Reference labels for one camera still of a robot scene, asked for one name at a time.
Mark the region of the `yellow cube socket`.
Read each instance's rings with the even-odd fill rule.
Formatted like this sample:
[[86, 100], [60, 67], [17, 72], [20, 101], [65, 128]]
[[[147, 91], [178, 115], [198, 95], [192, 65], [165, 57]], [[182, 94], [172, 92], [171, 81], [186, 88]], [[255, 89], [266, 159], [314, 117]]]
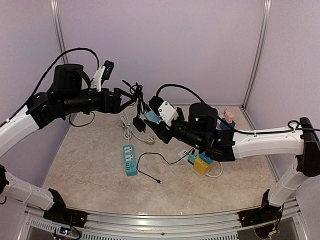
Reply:
[[205, 176], [211, 167], [211, 164], [205, 162], [200, 157], [196, 158], [193, 164], [193, 169], [201, 176]]

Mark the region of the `pink charger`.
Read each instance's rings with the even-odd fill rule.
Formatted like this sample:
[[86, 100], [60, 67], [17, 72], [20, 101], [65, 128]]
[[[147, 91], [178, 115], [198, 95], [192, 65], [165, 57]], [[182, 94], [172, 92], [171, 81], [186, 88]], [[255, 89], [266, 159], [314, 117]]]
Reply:
[[225, 121], [230, 125], [234, 121], [234, 115], [231, 112], [226, 112], [225, 115], [224, 115], [224, 118], [225, 118]]

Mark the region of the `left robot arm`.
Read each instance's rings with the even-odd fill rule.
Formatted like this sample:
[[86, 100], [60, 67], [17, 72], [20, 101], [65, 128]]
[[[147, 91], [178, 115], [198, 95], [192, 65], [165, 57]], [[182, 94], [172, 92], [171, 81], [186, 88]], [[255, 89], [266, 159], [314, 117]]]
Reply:
[[[137, 100], [135, 92], [120, 88], [102, 88], [109, 80], [114, 63], [98, 64], [93, 78], [77, 63], [57, 64], [57, 60], [45, 71], [54, 69], [53, 83], [46, 92], [34, 89], [29, 98], [0, 125], [0, 154], [4, 155], [13, 146], [30, 134], [43, 129], [56, 119], [65, 120], [75, 113], [86, 115], [100, 112], [118, 114]], [[0, 167], [0, 194], [22, 203], [38, 207], [46, 219], [70, 223], [74, 214], [54, 189], [37, 187], [10, 174]]]

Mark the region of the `teal power strip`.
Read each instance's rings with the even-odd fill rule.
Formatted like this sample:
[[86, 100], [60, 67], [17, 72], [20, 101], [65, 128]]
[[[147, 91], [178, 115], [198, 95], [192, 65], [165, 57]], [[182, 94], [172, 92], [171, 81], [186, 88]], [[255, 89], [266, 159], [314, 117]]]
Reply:
[[131, 144], [123, 146], [124, 168], [128, 177], [136, 176], [138, 174], [136, 156], [134, 146]]

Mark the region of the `teal USB charger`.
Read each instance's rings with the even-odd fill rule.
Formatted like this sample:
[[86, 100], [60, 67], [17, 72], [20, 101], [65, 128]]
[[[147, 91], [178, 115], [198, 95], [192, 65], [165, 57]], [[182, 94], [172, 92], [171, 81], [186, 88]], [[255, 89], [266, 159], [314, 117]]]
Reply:
[[191, 154], [191, 153], [190, 153], [190, 154], [188, 155], [187, 162], [193, 166], [193, 165], [195, 164], [196, 159], [197, 159], [198, 157], [199, 157], [198, 154], [196, 154], [196, 153]]

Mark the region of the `dark blue cube socket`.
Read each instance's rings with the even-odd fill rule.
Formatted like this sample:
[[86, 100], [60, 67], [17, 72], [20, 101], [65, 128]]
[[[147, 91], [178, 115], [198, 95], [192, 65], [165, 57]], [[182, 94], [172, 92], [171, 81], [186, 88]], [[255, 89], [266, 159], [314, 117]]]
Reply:
[[220, 128], [220, 130], [222, 130], [222, 131], [232, 130], [232, 129], [235, 128], [235, 126], [236, 126], [236, 123], [235, 123], [234, 120], [232, 120], [231, 123], [228, 123], [225, 118], [223, 118], [223, 119], [220, 121], [220, 124], [219, 124], [219, 128]]

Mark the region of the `blue rounded charger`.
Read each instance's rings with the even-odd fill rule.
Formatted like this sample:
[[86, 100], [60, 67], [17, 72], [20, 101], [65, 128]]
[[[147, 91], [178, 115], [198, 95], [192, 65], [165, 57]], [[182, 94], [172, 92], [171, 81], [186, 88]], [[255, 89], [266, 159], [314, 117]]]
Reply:
[[210, 157], [206, 156], [206, 152], [203, 151], [202, 153], [199, 154], [199, 157], [204, 161], [206, 162], [207, 164], [212, 164], [213, 163], [213, 159], [211, 159]]

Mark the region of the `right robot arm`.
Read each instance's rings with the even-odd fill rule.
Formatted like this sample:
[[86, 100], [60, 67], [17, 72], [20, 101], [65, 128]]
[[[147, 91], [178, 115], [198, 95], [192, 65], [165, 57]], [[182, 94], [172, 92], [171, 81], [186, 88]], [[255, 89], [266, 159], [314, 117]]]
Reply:
[[274, 129], [244, 131], [228, 125], [220, 130], [217, 123], [223, 119], [202, 99], [189, 106], [188, 117], [181, 108], [174, 107], [158, 94], [145, 108], [145, 123], [160, 140], [169, 143], [171, 139], [177, 139], [197, 149], [207, 163], [233, 162], [262, 155], [294, 155], [291, 167], [263, 194], [261, 205], [238, 214], [243, 227], [279, 221], [285, 201], [307, 179], [320, 174], [318, 130], [307, 117]]

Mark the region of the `light blue charger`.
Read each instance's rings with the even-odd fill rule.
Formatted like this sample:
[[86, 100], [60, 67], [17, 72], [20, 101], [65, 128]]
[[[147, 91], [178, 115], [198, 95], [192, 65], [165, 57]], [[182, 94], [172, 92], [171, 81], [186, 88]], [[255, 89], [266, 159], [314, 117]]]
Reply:
[[148, 121], [152, 123], [159, 124], [162, 121], [162, 119], [152, 109], [145, 113], [144, 116]]

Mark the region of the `white power strip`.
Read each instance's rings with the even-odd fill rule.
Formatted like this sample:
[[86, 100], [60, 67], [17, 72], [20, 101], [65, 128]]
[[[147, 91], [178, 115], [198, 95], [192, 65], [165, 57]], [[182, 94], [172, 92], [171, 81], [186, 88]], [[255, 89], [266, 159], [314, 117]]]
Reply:
[[205, 178], [206, 177], [206, 175], [201, 175], [198, 171], [196, 171], [194, 169], [194, 166], [190, 162], [188, 162], [189, 153], [188, 153], [187, 150], [183, 149], [177, 155], [178, 155], [179, 158], [182, 158], [182, 160], [180, 160], [179, 163], [182, 163], [183, 165], [185, 165], [188, 170], [193, 171], [200, 178]]

